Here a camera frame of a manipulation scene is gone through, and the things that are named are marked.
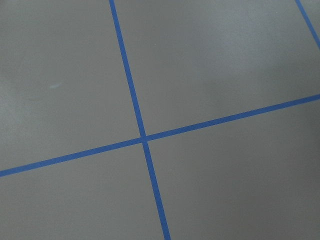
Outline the brown paper table mat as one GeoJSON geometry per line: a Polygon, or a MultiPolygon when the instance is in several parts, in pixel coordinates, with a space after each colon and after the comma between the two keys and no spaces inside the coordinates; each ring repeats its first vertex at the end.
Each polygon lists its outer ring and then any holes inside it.
{"type": "Polygon", "coordinates": [[[3,0],[3,240],[317,240],[317,0],[3,0]]]}

